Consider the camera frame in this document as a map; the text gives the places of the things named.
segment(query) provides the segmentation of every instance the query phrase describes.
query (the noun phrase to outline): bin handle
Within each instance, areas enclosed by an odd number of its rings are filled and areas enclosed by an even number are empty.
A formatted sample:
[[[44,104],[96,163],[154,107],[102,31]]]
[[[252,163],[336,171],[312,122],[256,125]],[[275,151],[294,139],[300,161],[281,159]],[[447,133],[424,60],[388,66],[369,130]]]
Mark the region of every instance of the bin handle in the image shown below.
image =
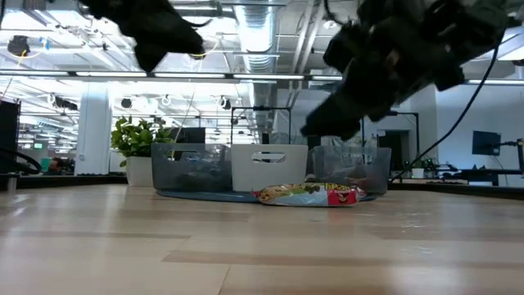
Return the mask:
[[[280,158],[272,158],[267,156],[281,156]],[[280,164],[286,161],[285,152],[253,152],[251,154],[251,160],[255,163],[264,163],[264,164]]]

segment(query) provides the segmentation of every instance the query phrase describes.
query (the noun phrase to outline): white plastic bin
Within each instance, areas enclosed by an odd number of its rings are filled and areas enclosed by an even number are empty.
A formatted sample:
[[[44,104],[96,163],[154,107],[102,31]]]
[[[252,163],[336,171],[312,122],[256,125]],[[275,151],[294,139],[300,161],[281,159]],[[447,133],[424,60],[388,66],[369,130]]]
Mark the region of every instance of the white plastic bin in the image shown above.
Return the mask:
[[[259,191],[277,184],[301,184],[308,147],[284,144],[233,144],[233,190]]]

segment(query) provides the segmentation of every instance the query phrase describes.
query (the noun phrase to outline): robotic arm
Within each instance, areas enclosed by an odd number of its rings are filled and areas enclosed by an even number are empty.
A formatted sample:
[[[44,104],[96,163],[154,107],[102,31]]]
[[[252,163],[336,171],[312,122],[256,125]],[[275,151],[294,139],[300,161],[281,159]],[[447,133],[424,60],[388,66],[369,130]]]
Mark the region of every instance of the robotic arm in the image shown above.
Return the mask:
[[[168,52],[204,53],[202,37],[193,29],[207,25],[184,20],[168,0],[80,0],[98,19],[114,21],[122,34],[137,42],[135,56],[151,72]]]
[[[460,66],[499,45],[505,4],[437,0],[426,9],[422,0],[366,0],[359,23],[343,25],[323,57],[342,73],[341,86],[309,114],[301,133],[347,140],[362,118],[380,121],[431,83],[439,91],[463,83]]]
[[[168,52],[201,58],[202,37],[168,0],[80,0],[96,18],[113,20],[135,38],[135,55],[152,71]],[[328,0],[324,0],[328,16]],[[365,0],[359,22],[343,24],[324,61],[343,75],[341,86],[312,111],[304,136],[352,138],[360,121],[383,119],[391,106],[434,83],[439,91],[464,82],[461,65],[496,48],[508,17],[506,0]]]

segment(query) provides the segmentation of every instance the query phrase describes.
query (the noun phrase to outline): plastic bin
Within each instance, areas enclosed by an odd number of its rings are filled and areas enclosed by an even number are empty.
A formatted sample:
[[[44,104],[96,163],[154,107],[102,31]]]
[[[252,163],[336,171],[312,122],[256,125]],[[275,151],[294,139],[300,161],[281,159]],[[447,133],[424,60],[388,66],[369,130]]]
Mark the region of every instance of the plastic bin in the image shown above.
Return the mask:
[[[315,147],[309,163],[318,182],[357,185],[369,194],[387,192],[391,149],[375,147]]]
[[[153,186],[180,192],[227,192],[233,189],[231,154],[222,144],[153,143]]]
[[[288,144],[233,144],[233,190],[259,191],[270,185],[301,184],[308,147]]]

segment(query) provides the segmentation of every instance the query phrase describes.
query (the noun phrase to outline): clear plastic bin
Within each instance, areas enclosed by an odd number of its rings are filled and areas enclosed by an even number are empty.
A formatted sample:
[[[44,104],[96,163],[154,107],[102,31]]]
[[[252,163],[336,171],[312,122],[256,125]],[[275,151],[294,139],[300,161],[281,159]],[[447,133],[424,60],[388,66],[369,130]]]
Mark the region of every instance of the clear plastic bin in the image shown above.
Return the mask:
[[[231,153],[222,144],[153,143],[153,186],[180,192],[233,190]]]
[[[390,148],[315,147],[309,151],[309,163],[317,182],[357,185],[368,194],[387,192]]]

